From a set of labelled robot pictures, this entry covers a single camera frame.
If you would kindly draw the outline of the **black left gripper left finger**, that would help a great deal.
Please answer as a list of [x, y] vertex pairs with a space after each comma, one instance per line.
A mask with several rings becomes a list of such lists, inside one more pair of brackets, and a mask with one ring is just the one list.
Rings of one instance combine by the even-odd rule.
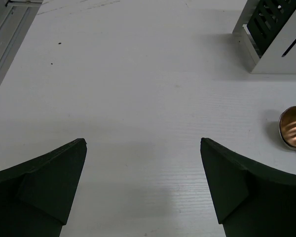
[[58, 237], [67, 224], [87, 154], [75, 139], [0, 171], [0, 237]]

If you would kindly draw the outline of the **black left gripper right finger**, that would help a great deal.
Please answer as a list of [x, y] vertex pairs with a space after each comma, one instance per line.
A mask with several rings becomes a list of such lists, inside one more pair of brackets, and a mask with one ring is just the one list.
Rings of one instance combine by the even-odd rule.
[[296, 175], [210, 138], [200, 153], [218, 223], [227, 237], [296, 237]]

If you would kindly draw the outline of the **large copper spoon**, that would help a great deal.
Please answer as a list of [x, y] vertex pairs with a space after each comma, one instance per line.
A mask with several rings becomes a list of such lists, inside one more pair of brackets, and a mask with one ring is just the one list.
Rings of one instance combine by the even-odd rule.
[[279, 118], [279, 133], [284, 143], [296, 150], [296, 106], [287, 108]]

